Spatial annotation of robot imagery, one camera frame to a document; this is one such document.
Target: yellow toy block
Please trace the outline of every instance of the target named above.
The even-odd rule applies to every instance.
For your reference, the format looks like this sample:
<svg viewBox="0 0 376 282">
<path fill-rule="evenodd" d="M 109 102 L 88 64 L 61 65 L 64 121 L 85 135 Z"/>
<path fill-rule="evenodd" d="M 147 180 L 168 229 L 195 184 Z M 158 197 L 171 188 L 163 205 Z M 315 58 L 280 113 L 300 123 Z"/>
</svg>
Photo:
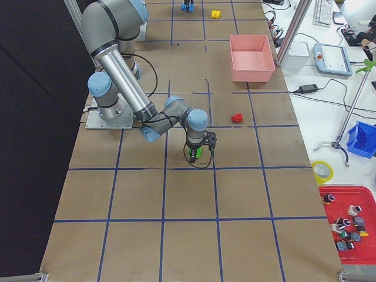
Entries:
<svg viewBox="0 0 376 282">
<path fill-rule="evenodd" d="M 212 19 L 219 19 L 221 17 L 221 11 L 217 11 L 217 10 L 212 10 L 211 11 L 211 18 Z"/>
</svg>

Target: yellow tape roll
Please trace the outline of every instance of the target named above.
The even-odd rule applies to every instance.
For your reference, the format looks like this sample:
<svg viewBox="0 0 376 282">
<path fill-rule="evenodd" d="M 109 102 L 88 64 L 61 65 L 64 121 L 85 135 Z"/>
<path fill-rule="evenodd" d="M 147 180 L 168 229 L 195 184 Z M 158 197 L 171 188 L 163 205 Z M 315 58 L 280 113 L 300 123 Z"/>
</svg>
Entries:
<svg viewBox="0 0 376 282">
<path fill-rule="evenodd" d="M 313 173 L 315 175 L 316 183 L 321 185 L 333 178 L 334 172 L 329 164 L 322 160 L 317 160 L 312 163 Z"/>
</svg>

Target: white desk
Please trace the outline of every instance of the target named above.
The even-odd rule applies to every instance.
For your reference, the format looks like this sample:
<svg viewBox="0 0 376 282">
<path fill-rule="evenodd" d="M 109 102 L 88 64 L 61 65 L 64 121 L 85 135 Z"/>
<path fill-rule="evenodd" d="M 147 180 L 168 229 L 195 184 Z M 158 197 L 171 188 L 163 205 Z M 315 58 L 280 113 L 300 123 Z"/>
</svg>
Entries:
<svg viewBox="0 0 376 282">
<path fill-rule="evenodd" d="M 277 18 L 274 22 L 279 27 L 284 28 L 285 32 L 288 29 L 295 9 L 294 4 L 298 1 L 292 1 L 292 7 L 284 11 L 276 11 Z M 310 8 L 308 9 L 304 20 L 300 26 L 298 32 L 306 33 L 310 35 L 320 43 L 338 44 L 341 40 L 338 33 L 336 33 L 338 25 L 332 25 L 331 28 L 313 25 L 313 9 L 315 0 L 312 0 Z M 275 8 L 281 8 L 281 6 L 272 5 Z M 269 11 L 270 8 L 263 5 L 264 11 Z M 337 5 L 334 7 L 335 11 L 339 11 Z M 295 41 L 302 41 L 308 44 L 310 52 L 312 52 L 315 41 L 304 35 L 297 35 Z M 346 46 L 348 58 L 353 62 L 362 62 L 366 59 L 365 53 L 360 47 L 349 47 L 345 41 L 342 40 L 342 46 Z M 317 72 L 313 59 L 307 61 L 305 67 L 301 70 L 283 70 L 287 87 L 290 91 L 298 89 L 300 85 L 315 83 L 319 88 L 322 88 L 329 79 L 336 79 L 347 86 L 346 104 L 350 105 L 353 101 L 354 95 L 361 82 L 361 74 L 356 74 L 355 71 L 362 66 L 352 66 L 354 74 L 350 77 L 324 75 Z M 368 76 L 366 84 L 361 92 L 360 98 L 356 104 L 357 108 L 367 108 L 376 110 L 376 94 L 372 92 L 371 81 L 376 80 L 376 68 L 373 68 Z M 330 100 L 333 102 L 342 103 L 344 95 L 344 87 L 337 82 L 330 82 L 329 85 L 316 93 L 309 95 L 309 97 L 323 100 Z M 334 170 L 334 177 L 326 184 L 356 184 L 369 188 L 374 197 L 376 198 L 376 157 L 367 159 L 351 152 L 349 154 L 349 165 L 347 168 L 344 166 L 344 154 L 340 150 L 335 150 L 330 147 L 324 147 L 319 151 L 313 151 L 313 149 L 322 141 L 335 141 L 342 123 L 346 117 L 347 112 L 344 107 L 330 105 L 327 103 L 319 103 L 298 96 L 291 97 L 294 110 L 297 116 L 297 120 L 300 125 L 301 133 L 304 139 L 305 147 L 307 149 L 308 156 L 311 162 L 315 160 L 323 160 L 331 165 Z M 354 111 L 365 116 L 372 116 L 376 118 L 375 113 L 368 113 L 363 111 Z M 356 121 L 374 125 L 376 119 L 364 119 L 356 115 L 352 115 L 348 126 L 346 127 L 345 134 L 341 141 L 341 145 L 347 150 L 346 143 L 348 142 L 348 133 L 355 124 Z"/>
</svg>

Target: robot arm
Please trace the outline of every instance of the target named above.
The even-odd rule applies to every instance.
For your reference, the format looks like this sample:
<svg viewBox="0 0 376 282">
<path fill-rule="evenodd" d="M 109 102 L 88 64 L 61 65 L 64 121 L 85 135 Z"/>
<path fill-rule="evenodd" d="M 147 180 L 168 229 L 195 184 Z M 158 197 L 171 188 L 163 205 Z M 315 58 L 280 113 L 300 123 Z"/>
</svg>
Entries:
<svg viewBox="0 0 376 282">
<path fill-rule="evenodd" d="M 189 162 L 194 163 L 202 145 L 208 145 L 211 152 L 215 147 L 215 134 L 206 131 L 206 112 L 172 96 L 166 101 L 165 109 L 158 113 L 118 50 L 119 41 L 131 42 L 138 36 L 147 18 L 142 0 L 97 0 L 85 9 L 81 23 L 83 41 L 91 57 L 106 71 L 94 73 L 88 87 L 102 117 L 108 119 L 121 108 L 117 96 L 120 92 L 136 119 L 143 123 L 140 131 L 149 142 L 180 122 L 186 130 Z"/>
</svg>

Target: electronic device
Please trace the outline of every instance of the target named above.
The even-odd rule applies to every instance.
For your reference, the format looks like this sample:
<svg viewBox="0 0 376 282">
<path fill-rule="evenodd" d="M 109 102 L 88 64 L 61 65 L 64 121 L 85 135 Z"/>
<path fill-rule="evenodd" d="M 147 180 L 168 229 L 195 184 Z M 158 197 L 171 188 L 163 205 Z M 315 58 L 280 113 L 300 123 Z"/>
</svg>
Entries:
<svg viewBox="0 0 376 282">
<path fill-rule="evenodd" d="M 316 68 L 321 73 L 340 76 L 353 74 L 343 46 L 316 43 L 313 46 L 313 56 Z"/>
<path fill-rule="evenodd" d="M 263 0 L 263 2 L 268 3 L 268 4 L 275 4 L 275 5 L 282 6 L 284 3 L 284 0 Z"/>
<path fill-rule="evenodd" d="M 316 0 L 313 13 L 313 24 L 329 28 L 332 21 L 334 0 Z"/>
<path fill-rule="evenodd" d="M 346 20 L 343 17 L 341 12 L 333 12 L 333 22 L 336 25 L 344 25 L 346 24 Z"/>
</svg>

